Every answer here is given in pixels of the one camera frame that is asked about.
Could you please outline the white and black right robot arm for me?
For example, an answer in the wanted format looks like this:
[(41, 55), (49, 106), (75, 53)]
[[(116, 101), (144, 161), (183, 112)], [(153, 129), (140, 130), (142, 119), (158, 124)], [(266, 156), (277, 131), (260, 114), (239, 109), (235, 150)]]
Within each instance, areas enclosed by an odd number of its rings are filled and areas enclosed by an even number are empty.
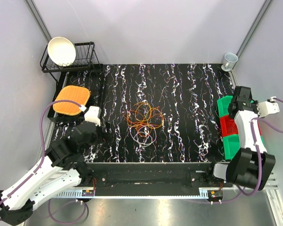
[(261, 191), (275, 166), (275, 157), (267, 153), (258, 121), (279, 113), (279, 105), (275, 97), (264, 102), (253, 101), (249, 87), (237, 86), (228, 112), (238, 129), (240, 148), (228, 164), (216, 163), (212, 171), (205, 174), (205, 182), (214, 187), (223, 179), (239, 189), (246, 187), (254, 192)]

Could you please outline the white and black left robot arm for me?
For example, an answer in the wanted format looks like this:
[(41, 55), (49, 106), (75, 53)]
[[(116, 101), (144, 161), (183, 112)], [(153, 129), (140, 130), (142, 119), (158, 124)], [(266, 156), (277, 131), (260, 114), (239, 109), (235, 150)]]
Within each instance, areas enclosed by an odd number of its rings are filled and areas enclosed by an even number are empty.
[(103, 141), (101, 126), (83, 121), (51, 143), (31, 170), (10, 188), (0, 190), (0, 221), (17, 226), (60, 192), (74, 186), (96, 186), (94, 170), (83, 153)]

